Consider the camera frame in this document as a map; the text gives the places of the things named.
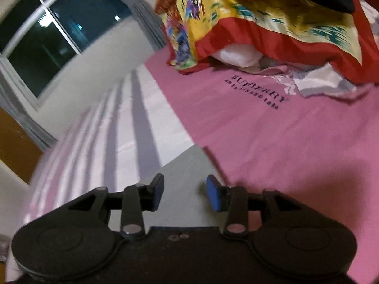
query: wall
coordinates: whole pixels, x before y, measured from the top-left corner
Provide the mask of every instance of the wall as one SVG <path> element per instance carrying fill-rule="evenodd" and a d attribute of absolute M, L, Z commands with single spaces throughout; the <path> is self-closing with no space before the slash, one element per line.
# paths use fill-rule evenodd
<path fill-rule="evenodd" d="M 0 18 L 17 0 L 0 0 Z M 29 115 L 59 138 L 77 116 L 130 70 L 153 54 L 136 21 L 127 18 L 73 58 L 55 77 L 37 110 L 12 84 Z"/>
<path fill-rule="evenodd" d="M 29 186 L 0 160 L 0 234 L 12 237 L 18 228 Z"/>

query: wooden door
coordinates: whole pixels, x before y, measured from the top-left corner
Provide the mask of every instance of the wooden door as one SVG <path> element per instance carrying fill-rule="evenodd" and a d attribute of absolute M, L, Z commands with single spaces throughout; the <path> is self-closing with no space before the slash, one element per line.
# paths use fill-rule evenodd
<path fill-rule="evenodd" d="M 0 108 L 0 159 L 28 184 L 41 155 L 22 127 Z"/>

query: window pane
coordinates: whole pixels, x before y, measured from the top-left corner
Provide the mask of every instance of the window pane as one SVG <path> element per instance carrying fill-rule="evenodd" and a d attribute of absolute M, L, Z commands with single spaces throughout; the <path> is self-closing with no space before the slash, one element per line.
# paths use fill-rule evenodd
<path fill-rule="evenodd" d="M 41 5 L 39 0 L 20 0 L 0 23 L 0 52 L 26 19 Z"/>
<path fill-rule="evenodd" d="M 120 0 L 57 0 L 51 10 L 81 50 L 131 15 Z"/>
<path fill-rule="evenodd" d="M 44 14 L 25 34 L 8 60 L 35 96 L 73 57 L 75 51 Z"/>

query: mattress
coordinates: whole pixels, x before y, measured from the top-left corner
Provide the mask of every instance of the mattress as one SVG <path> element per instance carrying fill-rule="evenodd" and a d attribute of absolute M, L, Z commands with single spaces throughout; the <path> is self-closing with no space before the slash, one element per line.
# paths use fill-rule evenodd
<path fill-rule="evenodd" d="M 379 88 L 357 101 L 304 99 L 293 79 L 215 67 L 180 75 L 168 49 L 78 118 L 42 158 L 23 223 L 90 189 L 145 180 L 198 144 L 228 184 L 276 188 L 348 226 L 349 275 L 379 275 Z M 251 228 L 259 222 L 250 216 Z"/>

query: window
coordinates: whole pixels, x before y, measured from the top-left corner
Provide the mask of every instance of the window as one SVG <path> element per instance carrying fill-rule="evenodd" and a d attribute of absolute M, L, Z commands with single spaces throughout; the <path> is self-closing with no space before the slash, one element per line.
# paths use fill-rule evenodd
<path fill-rule="evenodd" d="M 120 0 L 20 0 L 0 22 L 0 62 L 35 107 L 56 74 L 131 15 Z"/>

